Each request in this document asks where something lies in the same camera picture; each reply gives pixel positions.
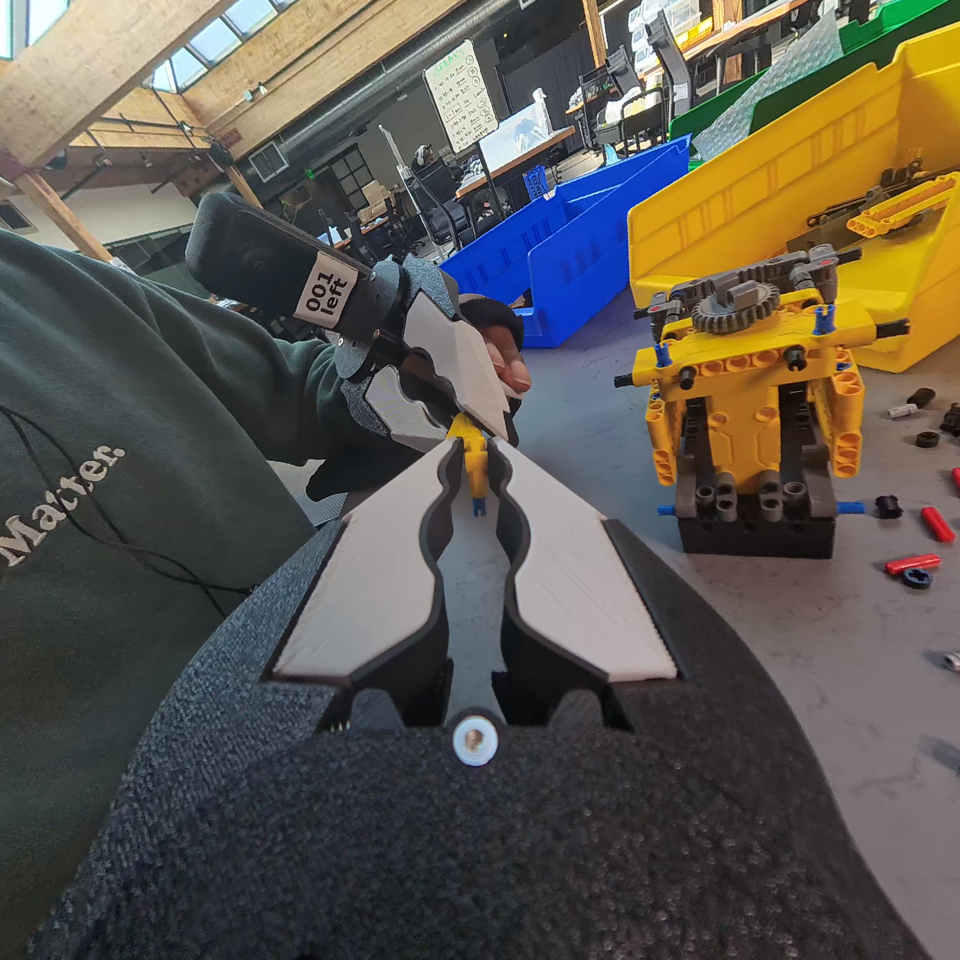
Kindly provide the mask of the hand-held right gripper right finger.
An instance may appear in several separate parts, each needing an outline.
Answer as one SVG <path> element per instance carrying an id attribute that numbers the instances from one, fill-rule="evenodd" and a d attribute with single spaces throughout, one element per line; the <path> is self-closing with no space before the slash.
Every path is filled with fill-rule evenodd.
<path id="1" fill-rule="evenodd" d="M 490 441 L 503 469 L 499 519 L 518 517 L 518 625 L 602 683 L 673 680 L 678 670 L 604 524 L 607 518 L 520 450 Z"/>

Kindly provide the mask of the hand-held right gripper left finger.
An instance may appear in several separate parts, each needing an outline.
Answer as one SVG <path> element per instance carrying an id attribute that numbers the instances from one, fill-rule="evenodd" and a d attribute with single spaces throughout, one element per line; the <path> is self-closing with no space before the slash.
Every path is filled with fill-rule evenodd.
<path id="1" fill-rule="evenodd" d="M 447 658 L 439 558 L 453 536 L 462 441 L 448 438 L 342 519 L 272 676 L 324 685 L 424 685 Z"/>

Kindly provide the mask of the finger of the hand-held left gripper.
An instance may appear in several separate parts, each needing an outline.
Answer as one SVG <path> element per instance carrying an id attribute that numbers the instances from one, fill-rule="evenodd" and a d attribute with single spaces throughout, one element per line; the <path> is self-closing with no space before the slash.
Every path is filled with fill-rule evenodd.
<path id="1" fill-rule="evenodd" d="M 395 366 L 383 366 L 369 379 L 363 400 L 386 429 L 389 439 L 410 450 L 428 452 L 448 439 L 449 430 L 429 413 L 426 403 L 402 388 Z"/>
<path id="2" fill-rule="evenodd" d="M 506 386 L 479 330 L 451 318 L 429 294 L 419 291 L 403 321 L 403 346 L 430 361 L 459 411 L 488 433 L 509 439 Z"/>

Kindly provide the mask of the person's left forearm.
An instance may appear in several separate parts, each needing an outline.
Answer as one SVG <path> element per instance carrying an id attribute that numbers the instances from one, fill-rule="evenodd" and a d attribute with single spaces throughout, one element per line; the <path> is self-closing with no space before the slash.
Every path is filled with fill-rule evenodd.
<path id="1" fill-rule="evenodd" d="M 296 466 L 319 465 L 306 485 L 314 501 L 379 489 L 412 466 L 424 452 L 392 438 L 365 399 L 372 375 L 364 371 L 371 349 L 350 339 L 320 346 L 319 340 L 278 342 L 281 357 L 294 362 L 291 412 L 267 413 L 264 456 Z"/>

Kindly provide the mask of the yellow lego vehicle model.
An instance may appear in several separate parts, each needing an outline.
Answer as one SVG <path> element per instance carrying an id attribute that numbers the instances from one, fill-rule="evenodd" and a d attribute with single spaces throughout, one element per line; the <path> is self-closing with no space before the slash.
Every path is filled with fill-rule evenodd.
<path id="1" fill-rule="evenodd" d="M 906 335 L 837 305 L 838 269 L 859 246 L 829 244 L 678 283 L 636 313 L 654 343 L 617 388 L 649 387 L 645 423 L 657 481 L 676 490 L 659 510 L 688 555 L 828 560 L 837 500 L 858 475 L 865 384 L 854 350 Z"/>

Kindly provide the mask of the pile of loose lego pieces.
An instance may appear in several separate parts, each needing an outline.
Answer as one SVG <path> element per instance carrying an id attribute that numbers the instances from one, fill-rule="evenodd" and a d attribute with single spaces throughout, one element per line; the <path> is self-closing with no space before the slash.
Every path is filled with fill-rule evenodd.
<path id="1" fill-rule="evenodd" d="M 870 465 L 877 495 L 958 507 L 958 387 L 886 383 L 871 402 Z"/>

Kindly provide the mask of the heap of assorted lego parts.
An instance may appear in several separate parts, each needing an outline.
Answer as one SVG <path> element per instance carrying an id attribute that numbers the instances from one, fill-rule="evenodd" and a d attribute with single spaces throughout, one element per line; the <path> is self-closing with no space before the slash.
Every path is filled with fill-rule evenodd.
<path id="1" fill-rule="evenodd" d="M 796 253 L 821 245 L 841 250 L 916 227 L 947 206 L 958 181 L 957 165 L 931 170 L 916 152 L 904 166 L 885 169 L 865 193 L 808 216 L 805 232 L 788 240 L 786 250 Z"/>

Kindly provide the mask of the person's left hand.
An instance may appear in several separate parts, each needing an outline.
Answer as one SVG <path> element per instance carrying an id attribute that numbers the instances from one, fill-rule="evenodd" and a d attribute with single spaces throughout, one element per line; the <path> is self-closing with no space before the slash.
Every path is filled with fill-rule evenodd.
<path id="1" fill-rule="evenodd" d="M 481 328 L 480 333 L 505 394 L 511 400 L 521 401 L 531 389 L 532 380 L 514 330 L 499 323 Z"/>

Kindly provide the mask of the black office chair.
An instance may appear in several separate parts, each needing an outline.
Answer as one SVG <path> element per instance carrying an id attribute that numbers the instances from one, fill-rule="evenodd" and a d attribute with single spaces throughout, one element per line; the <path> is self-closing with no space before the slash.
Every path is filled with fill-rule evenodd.
<path id="1" fill-rule="evenodd" d="M 450 165 L 437 159 L 425 168 L 411 170 L 407 186 L 426 219 L 428 232 L 435 244 L 452 243 L 462 249 L 471 222 L 461 202 L 456 198 L 458 183 Z"/>
<path id="2" fill-rule="evenodd" d="M 678 116 L 692 108 L 692 74 L 670 28 L 666 13 L 660 10 L 654 21 L 646 26 L 648 41 L 662 71 L 661 103 L 663 133 L 669 135 L 669 127 Z"/>

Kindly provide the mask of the blue plastic bin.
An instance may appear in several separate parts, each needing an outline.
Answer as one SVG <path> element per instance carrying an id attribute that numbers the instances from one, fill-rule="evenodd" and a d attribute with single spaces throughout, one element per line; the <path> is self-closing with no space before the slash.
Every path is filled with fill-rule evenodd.
<path id="1" fill-rule="evenodd" d="M 564 182 L 450 255 L 445 271 L 462 294 L 522 309 L 524 347 L 555 349 L 629 284 L 629 211 L 689 171 L 685 135 Z"/>

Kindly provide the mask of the wooden desk clear plastic cover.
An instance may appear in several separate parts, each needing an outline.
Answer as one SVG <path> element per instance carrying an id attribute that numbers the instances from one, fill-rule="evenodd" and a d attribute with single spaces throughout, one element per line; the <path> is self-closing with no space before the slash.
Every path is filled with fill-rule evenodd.
<path id="1" fill-rule="evenodd" d="M 559 148 L 565 141 L 573 137 L 575 133 L 576 129 L 574 126 L 567 126 L 550 137 L 534 144 L 534 146 L 528 150 L 523 150 L 509 157 L 498 166 L 494 166 L 492 170 L 489 171 L 489 176 L 484 174 L 464 181 L 457 189 L 455 194 L 456 200 L 465 203 L 467 198 L 471 197 L 478 190 L 486 190 L 490 193 L 490 196 L 494 196 L 496 189 L 501 186 L 504 187 L 511 180 L 522 177 L 522 175 L 529 170 L 545 162 L 552 151 Z"/>

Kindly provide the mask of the whiteboard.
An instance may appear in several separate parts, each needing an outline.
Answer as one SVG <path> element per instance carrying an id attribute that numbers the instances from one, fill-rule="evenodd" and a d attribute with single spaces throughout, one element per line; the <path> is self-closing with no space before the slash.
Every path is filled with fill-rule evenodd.
<path id="1" fill-rule="evenodd" d="M 470 39 L 422 71 L 453 154 L 462 155 L 495 133 L 500 121 Z"/>

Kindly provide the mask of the person's green sweatshirt torso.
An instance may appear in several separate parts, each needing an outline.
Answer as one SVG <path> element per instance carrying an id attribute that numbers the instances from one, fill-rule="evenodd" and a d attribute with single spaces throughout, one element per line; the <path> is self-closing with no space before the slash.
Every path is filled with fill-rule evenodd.
<path id="1" fill-rule="evenodd" d="M 1 402 L 85 528 L 204 581 L 260 584 L 311 536 L 260 451 L 293 361 L 255 323 L 2 232 Z M 79 534 L 1 428 L 2 958 L 17 958 L 99 832 L 145 726 L 222 621 Z"/>

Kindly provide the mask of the black cart white bags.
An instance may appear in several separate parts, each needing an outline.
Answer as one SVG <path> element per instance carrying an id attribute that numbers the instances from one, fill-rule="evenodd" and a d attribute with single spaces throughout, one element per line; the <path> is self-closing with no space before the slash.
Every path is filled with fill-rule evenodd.
<path id="1" fill-rule="evenodd" d="M 608 102 L 598 113 L 593 130 L 596 148 L 610 148 L 618 157 L 629 157 L 668 139 L 663 87 L 636 87 L 623 98 Z"/>

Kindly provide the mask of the yellow plastic bin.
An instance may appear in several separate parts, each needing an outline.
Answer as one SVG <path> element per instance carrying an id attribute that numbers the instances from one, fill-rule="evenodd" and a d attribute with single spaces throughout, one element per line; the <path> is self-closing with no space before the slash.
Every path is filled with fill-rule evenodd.
<path id="1" fill-rule="evenodd" d="M 629 277 L 637 308 L 676 284 L 774 257 L 809 219 L 921 161 L 959 162 L 959 25 L 902 43 L 630 210 Z M 857 362 L 899 374 L 958 338 L 958 190 L 919 225 L 862 238 L 838 269 L 841 305 L 908 335 L 859 348 Z"/>

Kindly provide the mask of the bubble wrap sheet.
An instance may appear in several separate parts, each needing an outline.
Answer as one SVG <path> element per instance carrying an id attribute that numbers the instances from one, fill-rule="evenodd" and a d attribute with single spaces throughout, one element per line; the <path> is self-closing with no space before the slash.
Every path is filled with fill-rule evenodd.
<path id="1" fill-rule="evenodd" d="M 788 44 L 779 59 L 746 93 L 692 139 L 693 153 L 708 162 L 748 138 L 759 102 L 832 64 L 842 55 L 839 27 L 831 6 L 806 33 Z"/>

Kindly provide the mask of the green plastic bin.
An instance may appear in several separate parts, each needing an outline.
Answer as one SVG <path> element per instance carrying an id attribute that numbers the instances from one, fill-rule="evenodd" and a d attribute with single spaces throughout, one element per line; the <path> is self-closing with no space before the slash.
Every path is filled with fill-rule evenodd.
<path id="1" fill-rule="evenodd" d="M 761 100 L 753 114 L 750 134 L 808 102 L 822 91 L 839 83 L 863 66 L 882 68 L 891 63 L 897 49 L 909 40 L 933 32 L 958 21 L 957 1 L 897 1 L 879 6 L 877 15 L 866 23 L 850 20 L 839 27 L 843 54 L 786 89 Z M 742 80 L 719 96 L 702 102 L 688 113 L 673 120 L 669 137 L 698 137 L 706 128 L 750 88 L 768 70 Z"/>

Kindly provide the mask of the black wired earbuds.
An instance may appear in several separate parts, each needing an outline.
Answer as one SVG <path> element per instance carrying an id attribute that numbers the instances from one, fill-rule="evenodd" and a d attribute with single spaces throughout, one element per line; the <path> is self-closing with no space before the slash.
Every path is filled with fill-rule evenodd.
<path id="1" fill-rule="evenodd" d="M 236 594 L 242 596 L 243 598 L 249 598 L 259 588 L 260 584 L 258 582 L 243 586 L 233 586 L 205 581 L 184 562 L 169 555 L 163 554 L 161 551 L 153 550 L 129 542 L 126 539 L 123 531 L 114 523 L 113 519 L 106 513 L 106 510 L 101 507 L 100 503 L 93 494 L 93 490 L 88 490 L 84 493 L 84 496 L 87 497 L 88 502 L 94 506 L 95 511 L 100 516 L 101 520 L 114 534 L 114 538 L 104 539 L 100 535 L 92 533 L 83 524 L 78 522 L 74 516 L 76 510 L 66 507 L 66 502 L 64 501 L 62 494 L 54 490 L 55 484 L 53 478 L 49 475 L 48 470 L 44 467 L 40 455 L 34 449 L 26 428 L 29 427 L 35 431 L 47 443 L 53 446 L 61 458 L 66 461 L 67 465 L 74 467 L 78 472 L 79 467 L 71 460 L 66 448 L 49 431 L 25 414 L 15 411 L 4 404 L 1 405 L 1 414 L 2 417 L 8 421 L 12 430 L 18 437 L 36 472 L 44 480 L 46 492 L 50 493 L 54 499 L 53 505 L 66 513 L 67 522 L 69 522 L 71 526 L 78 531 L 78 534 L 81 534 L 86 539 L 97 544 L 98 546 L 123 552 L 126 556 L 133 558 L 139 566 L 143 567 L 145 570 L 148 570 L 150 573 L 153 573 L 168 581 L 185 584 L 201 590 L 207 601 L 213 606 L 214 610 L 222 618 L 225 618 L 227 614 L 222 608 L 220 602 L 216 599 L 216 592 Z"/>

